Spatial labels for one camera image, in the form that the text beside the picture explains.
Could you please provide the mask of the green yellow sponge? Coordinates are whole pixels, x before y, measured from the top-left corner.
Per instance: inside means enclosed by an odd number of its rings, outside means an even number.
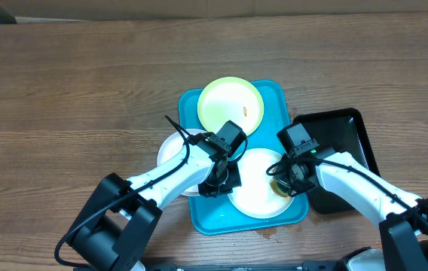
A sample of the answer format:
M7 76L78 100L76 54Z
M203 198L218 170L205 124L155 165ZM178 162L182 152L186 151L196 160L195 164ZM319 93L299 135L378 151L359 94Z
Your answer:
M288 197L289 196L289 188L281 183L279 183L276 180L273 180L270 183L271 189L273 192L281 197Z

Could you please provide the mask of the white plate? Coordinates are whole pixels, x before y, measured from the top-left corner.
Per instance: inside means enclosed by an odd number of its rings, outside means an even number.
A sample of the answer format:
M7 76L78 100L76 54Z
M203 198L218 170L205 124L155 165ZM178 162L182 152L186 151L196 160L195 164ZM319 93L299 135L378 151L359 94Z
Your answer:
M280 196L273 188L273 176L266 174L282 155L267 148L248 150L237 163L241 186L228 195L236 209L252 218L265 219L280 215L292 204L293 198Z
M188 144L190 154L187 162L172 175L166 177L160 185L164 191L173 190L185 196L199 196L198 185L206 179L212 161L198 145ZM162 171L170 171L185 158L184 140L178 132L170 135L161 145L157 153L157 167Z

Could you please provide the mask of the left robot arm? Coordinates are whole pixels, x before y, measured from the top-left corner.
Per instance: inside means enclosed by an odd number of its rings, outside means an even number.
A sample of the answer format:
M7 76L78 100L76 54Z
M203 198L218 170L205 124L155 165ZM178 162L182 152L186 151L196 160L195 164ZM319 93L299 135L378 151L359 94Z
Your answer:
M192 186L206 197L240 186L232 159L238 147L214 135L198 134L149 172L127 180L115 173L104 177L59 241L84 259L69 265L82 270L143 269L139 260L164 208L175 198Z

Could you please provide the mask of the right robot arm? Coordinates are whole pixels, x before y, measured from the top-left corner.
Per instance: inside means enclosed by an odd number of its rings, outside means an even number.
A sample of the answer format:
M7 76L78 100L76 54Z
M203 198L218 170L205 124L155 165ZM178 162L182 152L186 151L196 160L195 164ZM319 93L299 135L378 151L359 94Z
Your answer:
M349 152L332 147L291 151L266 173L274 178L274 191L283 196L322 188L379 229L382 247L352 253L340 261L340 270L428 270L428 197L392 185Z

